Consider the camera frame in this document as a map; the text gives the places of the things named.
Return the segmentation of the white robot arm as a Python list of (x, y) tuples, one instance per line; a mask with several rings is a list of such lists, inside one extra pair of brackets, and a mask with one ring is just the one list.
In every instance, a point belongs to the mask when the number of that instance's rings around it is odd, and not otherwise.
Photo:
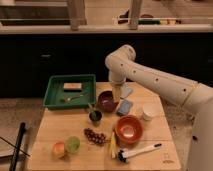
[(130, 79), (196, 116), (187, 171), (213, 171), (213, 87), (135, 62), (136, 52), (123, 45), (105, 58), (113, 87)]

